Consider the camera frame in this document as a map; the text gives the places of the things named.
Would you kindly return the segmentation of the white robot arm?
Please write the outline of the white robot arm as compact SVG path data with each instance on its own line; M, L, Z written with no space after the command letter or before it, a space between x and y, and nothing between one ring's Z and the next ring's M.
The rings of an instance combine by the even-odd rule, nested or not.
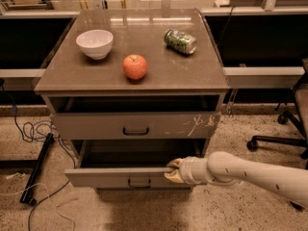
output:
M172 160L164 173L174 183L236 186L245 181L308 207L308 170L257 163L217 151L206 158Z

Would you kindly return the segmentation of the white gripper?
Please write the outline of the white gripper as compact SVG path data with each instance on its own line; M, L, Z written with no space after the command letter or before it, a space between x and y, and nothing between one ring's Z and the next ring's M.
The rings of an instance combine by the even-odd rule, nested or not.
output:
M167 167L179 168L180 175L177 171L164 174L166 179L174 183L199 185L210 183L212 180L205 158L177 158L170 161Z

